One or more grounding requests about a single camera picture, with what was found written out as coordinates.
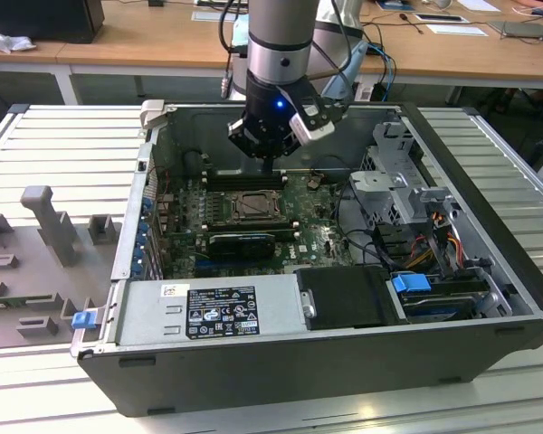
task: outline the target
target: yellow wire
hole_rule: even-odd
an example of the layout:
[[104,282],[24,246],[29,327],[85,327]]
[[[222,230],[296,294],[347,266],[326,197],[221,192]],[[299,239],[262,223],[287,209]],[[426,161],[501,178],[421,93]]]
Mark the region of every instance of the yellow wire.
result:
[[425,253],[423,253],[421,256],[419,256],[418,258],[410,262],[408,265],[406,265],[406,267],[410,269],[411,267],[414,267],[415,265],[420,264],[424,260],[427,260],[432,254],[433,254],[433,251],[429,249]]

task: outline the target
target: computer case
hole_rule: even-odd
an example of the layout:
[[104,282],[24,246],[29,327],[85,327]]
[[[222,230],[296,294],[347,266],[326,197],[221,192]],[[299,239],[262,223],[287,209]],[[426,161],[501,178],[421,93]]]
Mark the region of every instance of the computer case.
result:
[[0,33],[8,36],[91,43],[104,18],[100,0],[0,0]]

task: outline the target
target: power supply label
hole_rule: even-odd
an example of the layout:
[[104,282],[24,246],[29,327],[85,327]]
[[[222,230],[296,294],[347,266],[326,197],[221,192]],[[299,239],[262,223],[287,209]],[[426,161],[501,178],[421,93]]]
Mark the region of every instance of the power supply label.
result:
[[186,335],[189,339],[258,335],[255,287],[190,289]]

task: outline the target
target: white sticker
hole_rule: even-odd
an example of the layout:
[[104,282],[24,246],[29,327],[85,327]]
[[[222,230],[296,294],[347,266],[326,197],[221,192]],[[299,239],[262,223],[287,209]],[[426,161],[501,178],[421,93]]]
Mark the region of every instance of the white sticker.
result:
[[190,285],[188,283],[176,283],[174,285],[162,285],[161,297],[186,297]]

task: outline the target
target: black plastic cover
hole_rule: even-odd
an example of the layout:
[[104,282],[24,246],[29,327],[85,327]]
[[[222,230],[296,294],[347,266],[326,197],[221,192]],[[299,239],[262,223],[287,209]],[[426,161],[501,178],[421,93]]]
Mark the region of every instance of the black plastic cover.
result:
[[310,330],[377,327],[398,324],[387,273],[380,267],[326,267],[298,269],[300,291],[311,293],[316,317]]

